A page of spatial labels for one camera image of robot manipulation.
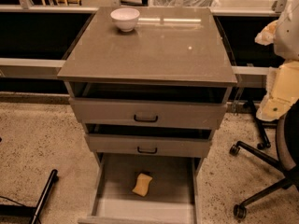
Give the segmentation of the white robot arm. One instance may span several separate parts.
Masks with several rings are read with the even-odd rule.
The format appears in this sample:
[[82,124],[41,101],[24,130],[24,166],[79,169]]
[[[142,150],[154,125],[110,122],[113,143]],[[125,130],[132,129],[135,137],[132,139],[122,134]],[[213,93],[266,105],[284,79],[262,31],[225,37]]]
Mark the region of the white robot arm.
[[256,35],[255,42],[273,44],[275,54],[284,59],[277,69],[269,69],[266,95],[256,112],[258,119],[273,121],[299,100],[299,0],[292,0],[277,20]]

